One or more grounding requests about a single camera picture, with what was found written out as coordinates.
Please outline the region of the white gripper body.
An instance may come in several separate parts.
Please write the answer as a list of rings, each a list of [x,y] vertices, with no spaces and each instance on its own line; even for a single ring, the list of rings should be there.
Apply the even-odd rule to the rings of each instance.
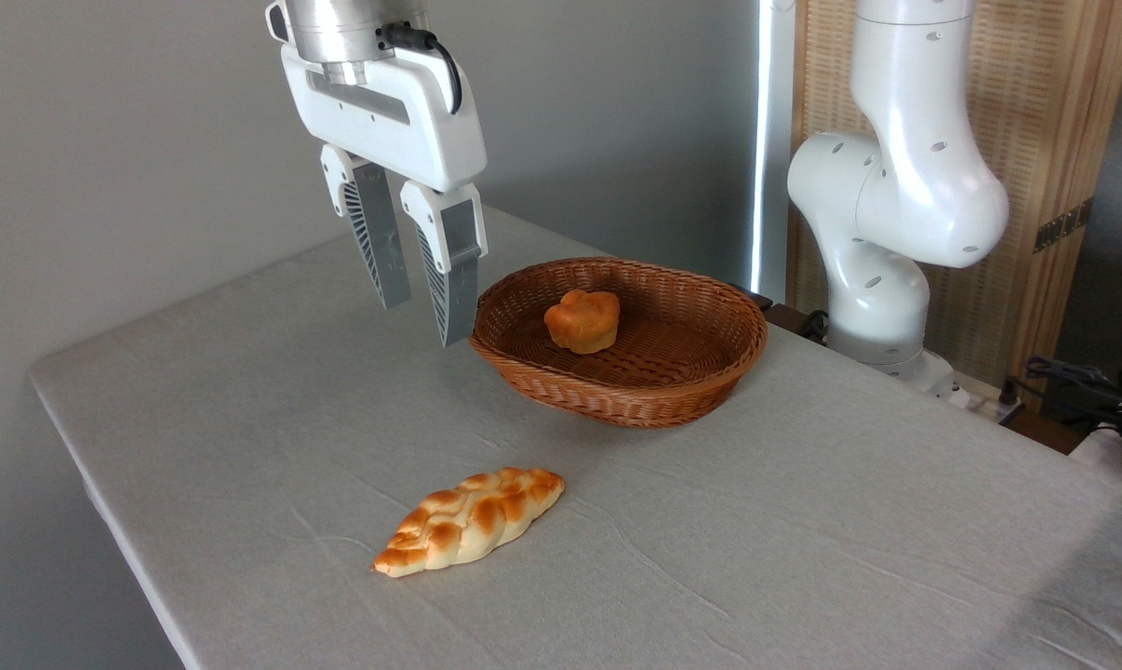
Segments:
[[[360,86],[328,81],[292,44],[280,47],[280,62],[298,118],[315,139],[438,192],[473,182],[488,166],[468,77],[459,73],[462,102],[451,114],[449,68],[436,52],[396,49],[366,62]]]

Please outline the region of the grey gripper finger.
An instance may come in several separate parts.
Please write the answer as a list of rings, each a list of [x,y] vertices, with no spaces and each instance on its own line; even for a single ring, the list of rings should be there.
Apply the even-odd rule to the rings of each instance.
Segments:
[[[439,340],[443,347],[473,332],[477,266],[488,254],[481,199],[473,185],[439,194],[407,180],[401,204],[417,226]]]
[[[411,297],[387,171],[335,145],[324,144],[320,166],[337,215],[352,226],[371,283],[383,308],[390,309]]]

